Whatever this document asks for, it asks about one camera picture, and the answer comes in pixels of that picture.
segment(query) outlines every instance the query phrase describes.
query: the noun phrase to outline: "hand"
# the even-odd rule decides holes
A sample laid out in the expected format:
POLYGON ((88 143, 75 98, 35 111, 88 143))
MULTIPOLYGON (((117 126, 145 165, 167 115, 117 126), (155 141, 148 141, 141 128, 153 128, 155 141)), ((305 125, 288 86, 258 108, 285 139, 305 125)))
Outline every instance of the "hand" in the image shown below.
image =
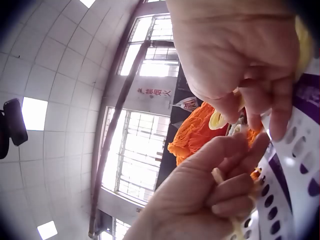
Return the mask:
POLYGON ((265 133, 251 149, 242 133, 213 138, 162 183, 124 240, 220 240, 231 234, 227 218, 243 220, 253 208, 249 174, 268 143, 265 133), (218 186, 211 174, 215 167, 228 179, 218 186))
POLYGON ((280 140, 292 111, 299 57, 294 15, 280 0, 167 0, 174 43, 192 92, 230 123, 239 118, 239 87, 248 124, 280 140))

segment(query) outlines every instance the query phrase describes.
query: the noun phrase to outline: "black camera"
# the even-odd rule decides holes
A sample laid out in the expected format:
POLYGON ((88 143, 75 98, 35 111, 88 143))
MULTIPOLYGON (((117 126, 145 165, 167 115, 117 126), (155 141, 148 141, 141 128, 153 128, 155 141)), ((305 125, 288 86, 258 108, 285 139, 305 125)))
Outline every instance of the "black camera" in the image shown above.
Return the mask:
POLYGON ((19 99, 5 102, 3 110, 0 111, 0 159, 3 159, 9 151, 9 139, 12 139, 14 145, 19 146, 28 140, 28 134, 19 99))

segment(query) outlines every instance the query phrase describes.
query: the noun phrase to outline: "ceiling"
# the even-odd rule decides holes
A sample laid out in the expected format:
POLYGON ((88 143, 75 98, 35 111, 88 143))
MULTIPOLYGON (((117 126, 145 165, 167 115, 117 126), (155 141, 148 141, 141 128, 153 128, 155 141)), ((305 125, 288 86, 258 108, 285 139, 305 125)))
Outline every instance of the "ceiling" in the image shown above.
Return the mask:
MULTIPOLYGON (((32 3, 0 45, 0 104, 47 101, 43 131, 10 142, 0 160, 0 204, 21 239, 88 239, 93 140, 108 71, 137 0, 32 3)), ((39 116, 31 115, 34 121, 39 116)))

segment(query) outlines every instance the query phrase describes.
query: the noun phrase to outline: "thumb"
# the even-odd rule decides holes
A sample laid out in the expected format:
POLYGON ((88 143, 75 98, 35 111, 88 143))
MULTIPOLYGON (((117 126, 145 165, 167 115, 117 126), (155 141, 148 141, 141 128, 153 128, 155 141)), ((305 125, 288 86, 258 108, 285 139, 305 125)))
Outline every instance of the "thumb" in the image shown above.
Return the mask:
POLYGON ((178 168, 193 168, 211 172, 224 158, 248 151, 248 142, 244 134, 218 136, 207 142, 199 151, 183 161, 178 168))
POLYGON ((233 92, 219 99, 205 98, 205 101, 221 113, 228 123, 236 123, 240 117, 240 96, 233 92))

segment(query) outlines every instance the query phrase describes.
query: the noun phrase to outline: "sign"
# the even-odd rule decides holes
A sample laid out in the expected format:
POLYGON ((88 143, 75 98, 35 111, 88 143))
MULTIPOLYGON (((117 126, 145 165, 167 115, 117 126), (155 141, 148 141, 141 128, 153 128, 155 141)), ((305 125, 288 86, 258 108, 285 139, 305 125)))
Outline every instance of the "sign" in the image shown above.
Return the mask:
POLYGON ((163 90, 163 89, 151 89, 151 88, 138 88, 137 92, 150 95, 150 96, 165 96, 171 97, 171 90, 163 90))

